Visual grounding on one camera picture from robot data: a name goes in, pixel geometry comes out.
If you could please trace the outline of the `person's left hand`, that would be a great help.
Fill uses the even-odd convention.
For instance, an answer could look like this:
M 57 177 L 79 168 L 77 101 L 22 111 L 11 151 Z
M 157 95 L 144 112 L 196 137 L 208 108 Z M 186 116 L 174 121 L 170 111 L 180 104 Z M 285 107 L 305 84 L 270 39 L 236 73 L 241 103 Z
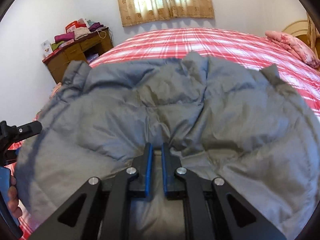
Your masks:
M 16 189 L 16 183 L 17 183 L 16 178 L 14 176 L 10 176 L 10 187 L 8 189 L 9 201 L 7 202 L 7 207 L 13 217 L 20 218 L 22 216 L 22 210 L 18 206 L 19 198 L 18 198 L 18 192 Z

